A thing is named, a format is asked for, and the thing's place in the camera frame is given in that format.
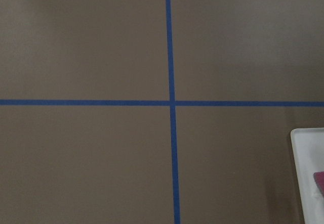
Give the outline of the white rectangular tray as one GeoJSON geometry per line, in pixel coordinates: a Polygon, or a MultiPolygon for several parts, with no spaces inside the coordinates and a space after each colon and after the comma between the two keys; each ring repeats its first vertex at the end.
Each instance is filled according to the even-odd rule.
{"type": "Polygon", "coordinates": [[[314,174],[323,172],[323,128],[297,128],[291,142],[305,223],[323,223],[323,191],[314,174]]]}

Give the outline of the magenta microfiber cloth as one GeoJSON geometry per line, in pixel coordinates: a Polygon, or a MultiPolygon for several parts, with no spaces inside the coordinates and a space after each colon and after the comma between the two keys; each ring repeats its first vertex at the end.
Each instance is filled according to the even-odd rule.
{"type": "Polygon", "coordinates": [[[316,183],[318,189],[323,194],[323,191],[324,191],[324,172],[323,171],[315,172],[313,174],[313,177],[314,177],[314,180],[315,180],[315,183],[316,183]]]}

